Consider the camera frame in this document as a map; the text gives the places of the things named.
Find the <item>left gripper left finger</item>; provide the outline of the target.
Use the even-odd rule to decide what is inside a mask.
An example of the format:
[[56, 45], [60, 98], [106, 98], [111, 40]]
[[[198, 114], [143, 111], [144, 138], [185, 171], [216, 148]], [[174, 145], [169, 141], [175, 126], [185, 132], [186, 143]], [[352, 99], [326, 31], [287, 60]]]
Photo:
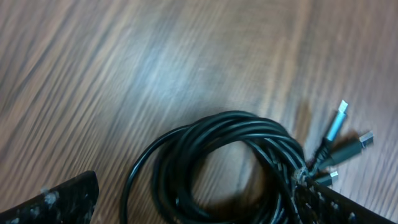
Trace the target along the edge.
[[99, 196], [92, 170], [1, 213], [2, 224], [87, 224]]

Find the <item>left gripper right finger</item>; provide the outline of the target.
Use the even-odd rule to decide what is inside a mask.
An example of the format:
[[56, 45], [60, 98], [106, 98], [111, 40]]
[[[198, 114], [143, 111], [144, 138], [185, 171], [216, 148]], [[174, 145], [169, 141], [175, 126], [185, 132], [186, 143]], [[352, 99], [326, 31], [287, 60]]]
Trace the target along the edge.
[[300, 223], [394, 224], [334, 190], [309, 180], [295, 190]]

